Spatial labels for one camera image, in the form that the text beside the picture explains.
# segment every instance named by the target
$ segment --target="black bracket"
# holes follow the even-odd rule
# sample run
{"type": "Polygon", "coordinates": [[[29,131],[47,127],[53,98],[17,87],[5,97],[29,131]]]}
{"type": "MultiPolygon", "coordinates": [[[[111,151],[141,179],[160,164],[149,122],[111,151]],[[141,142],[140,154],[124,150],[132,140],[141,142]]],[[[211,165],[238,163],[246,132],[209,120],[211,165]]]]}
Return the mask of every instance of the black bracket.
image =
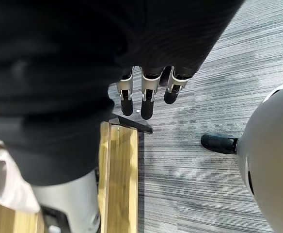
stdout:
{"type": "Polygon", "coordinates": [[[153,129],[151,127],[137,123],[133,120],[129,120],[125,117],[119,116],[114,113],[112,113],[111,116],[109,117],[109,123],[115,125],[121,125],[127,128],[135,128],[138,130],[138,132],[153,133],[153,129]]]}

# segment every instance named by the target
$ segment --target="striped carpet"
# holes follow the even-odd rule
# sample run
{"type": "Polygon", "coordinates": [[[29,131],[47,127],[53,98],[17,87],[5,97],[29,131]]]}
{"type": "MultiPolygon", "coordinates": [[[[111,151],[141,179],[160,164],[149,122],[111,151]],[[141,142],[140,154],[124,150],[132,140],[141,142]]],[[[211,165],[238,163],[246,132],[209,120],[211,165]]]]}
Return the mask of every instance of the striped carpet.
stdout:
{"type": "MultiPolygon", "coordinates": [[[[139,232],[272,232],[241,180],[237,157],[205,150],[200,137],[240,136],[258,104],[283,84],[283,1],[246,1],[174,104],[165,104],[159,87],[147,122],[137,113],[140,76],[135,69],[128,118],[154,133],[141,143],[139,232]]],[[[121,115],[115,85],[110,97],[121,115]]]]}

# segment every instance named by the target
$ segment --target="white robot body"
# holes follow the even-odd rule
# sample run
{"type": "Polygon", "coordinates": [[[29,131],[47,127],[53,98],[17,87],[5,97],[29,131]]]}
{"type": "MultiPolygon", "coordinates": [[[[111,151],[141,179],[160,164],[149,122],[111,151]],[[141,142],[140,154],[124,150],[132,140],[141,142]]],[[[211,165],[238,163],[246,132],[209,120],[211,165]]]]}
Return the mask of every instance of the white robot body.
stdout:
{"type": "Polygon", "coordinates": [[[274,231],[283,233],[283,85],[255,110],[237,154],[248,190],[274,231]]]}

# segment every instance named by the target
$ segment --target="wooden plank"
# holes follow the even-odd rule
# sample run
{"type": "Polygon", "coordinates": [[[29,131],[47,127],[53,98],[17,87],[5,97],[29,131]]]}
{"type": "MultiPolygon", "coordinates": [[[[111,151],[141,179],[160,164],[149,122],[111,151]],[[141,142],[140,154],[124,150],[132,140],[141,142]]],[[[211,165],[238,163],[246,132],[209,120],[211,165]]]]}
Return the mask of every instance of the wooden plank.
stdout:
{"type": "Polygon", "coordinates": [[[136,233],[138,214],[138,132],[112,126],[108,233],[136,233]]]}
{"type": "Polygon", "coordinates": [[[16,212],[0,205],[0,233],[43,233],[42,224],[39,214],[16,212]]]}
{"type": "Polygon", "coordinates": [[[99,144],[99,183],[98,206],[101,213],[101,233],[107,232],[108,193],[110,177],[110,143],[111,124],[101,123],[101,139],[99,144]]]}

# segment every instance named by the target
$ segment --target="black sleeve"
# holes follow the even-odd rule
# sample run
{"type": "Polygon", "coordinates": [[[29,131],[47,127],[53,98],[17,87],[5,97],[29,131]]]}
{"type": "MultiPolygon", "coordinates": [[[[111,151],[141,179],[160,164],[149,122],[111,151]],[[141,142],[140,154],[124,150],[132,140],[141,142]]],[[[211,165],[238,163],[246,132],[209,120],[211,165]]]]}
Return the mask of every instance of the black sleeve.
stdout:
{"type": "Polygon", "coordinates": [[[131,4],[0,0],[0,139],[29,183],[64,183],[96,166],[108,86],[123,73],[115,57],[142,25],[142,6],[131,4]]]}
{"type": "Polygon", "coordinates": [[[0,0],[0,139],[31,184],[97,162],[130,66],[196,72],[243,0],[0,0]]]}

